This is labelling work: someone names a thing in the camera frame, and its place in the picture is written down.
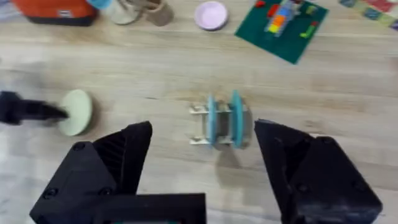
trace orange object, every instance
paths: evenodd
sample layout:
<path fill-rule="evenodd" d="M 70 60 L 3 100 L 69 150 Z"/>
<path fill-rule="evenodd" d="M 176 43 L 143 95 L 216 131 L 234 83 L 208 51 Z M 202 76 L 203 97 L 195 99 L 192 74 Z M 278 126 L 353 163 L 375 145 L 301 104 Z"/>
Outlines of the orange object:
<path fill-rule="evenodd" d="M 86 0 L 12 0 L 31 21 L 40 24 L 89 26 L 96 9 Z"/>
<path fill-rule="evenodd" d="M 281 15 L 276 15 L 274 21 L 272 23 L 277 26 L 281 26 L 285 21 L 285 17 Z"/>

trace pink round container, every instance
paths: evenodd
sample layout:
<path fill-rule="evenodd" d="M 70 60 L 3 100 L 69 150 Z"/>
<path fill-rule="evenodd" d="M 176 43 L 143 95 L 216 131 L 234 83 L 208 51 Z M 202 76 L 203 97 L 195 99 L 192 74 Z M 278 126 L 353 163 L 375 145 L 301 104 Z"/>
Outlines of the pink round container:
<path fill-rule="evenodd" d="M 224 4 L 208 1 L 200 4 L 195 10 L 196 24 L 207 31 L 223 28 L 228 20 L 228 11 Z"/>

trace blue wheel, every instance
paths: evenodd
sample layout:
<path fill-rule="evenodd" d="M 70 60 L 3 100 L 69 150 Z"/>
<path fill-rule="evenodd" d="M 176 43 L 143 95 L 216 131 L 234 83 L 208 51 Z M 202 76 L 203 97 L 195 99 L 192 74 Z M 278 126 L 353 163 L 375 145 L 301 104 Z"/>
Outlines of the blue wheel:
<path fill-rule="evenodd" d="M 216 101 L 213 96 L 209 96 L 207 107 L 209 109 L 208 117 L 207 117 L 207 140 L 213 146 L 216 144 L 217 140 L 217 106 Z"/>
<path fill-rule="evenodd" d="M 237 90 L 233 91 L 231 100 L 231 131 L 234 147 L 241 147 L 243 143 L 243 104 Z"/>

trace black 3d-printed part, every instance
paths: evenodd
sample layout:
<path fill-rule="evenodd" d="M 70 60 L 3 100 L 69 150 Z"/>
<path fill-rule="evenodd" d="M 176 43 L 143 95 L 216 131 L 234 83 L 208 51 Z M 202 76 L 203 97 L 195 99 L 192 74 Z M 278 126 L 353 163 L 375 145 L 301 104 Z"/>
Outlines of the black 3d-printed part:
<path fill-rule="evenodd" d="M 331 137 L 259 120 L 255 132 L 283 224 L 372 223 L 382 203 Z"/>
<path fill-rule="evenodd" d="M 151 136 L 150 122 L 143 122 L 94 143 L 76 143 L 31 210 L 32 219 L 205 224 L 205 194 L 136 195 Z"/>

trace wood grain surface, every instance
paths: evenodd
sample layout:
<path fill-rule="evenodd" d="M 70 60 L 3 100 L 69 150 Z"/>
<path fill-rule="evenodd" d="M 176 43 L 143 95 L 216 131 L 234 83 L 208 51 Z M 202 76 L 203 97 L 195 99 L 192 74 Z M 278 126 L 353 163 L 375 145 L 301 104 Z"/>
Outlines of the wood grain surface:
<path fill-rule="evenodd" d="M 202 1 L 169 0 L 174 21 L 117 26 L 0 23 L 0 89 L 59 101 L 82 89 L 96 120 L 82 136 L 25 122 L 0 126 L 0 223 L 32 223 L 28 213 L 69 148 L 128 124 L 154 126 L 139 193 L 205 192 L 208 223 L 280 223 L 257 140 L 245 149 L 191 146 L 190 103 L 239 90 L 254 119 L 333 136 L 384 203 L 376 223 L 397 223 L 398 32 L 336 0 L 298 65 L 233 34 L 253 0 L 225 1 L 228 25 L 217 32 L 193 21 Z"/>

